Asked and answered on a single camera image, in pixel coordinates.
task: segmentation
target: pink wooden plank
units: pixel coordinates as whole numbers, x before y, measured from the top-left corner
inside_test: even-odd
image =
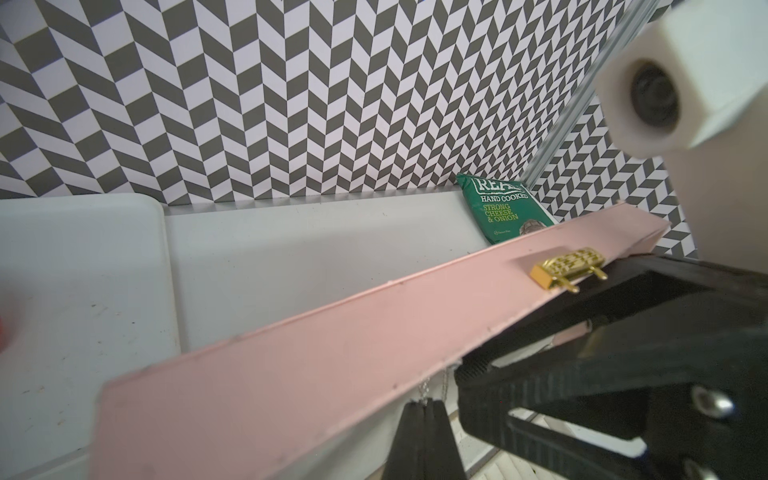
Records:
[[[266,478],[558,295],[534,263],[648,251],[666,228],[620,204],[118,378],[91,478]]]

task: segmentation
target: green crisp packet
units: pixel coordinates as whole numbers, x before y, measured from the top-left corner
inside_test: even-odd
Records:
[[[456,180],[482,232],[503,242],[554,225],[547,211],[520,182],[458,174]]]

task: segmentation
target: gray and white pattern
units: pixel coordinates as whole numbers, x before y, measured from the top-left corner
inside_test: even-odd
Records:
[[[520,173],[628,0],[11,0],[0,197]]]
[[[535,194],[559,220],[624,200],[670,221],[671,229],[655,252],[696,257],[661,157],[640,159],[619,151],[611,143],[597,97],[538,179]]]

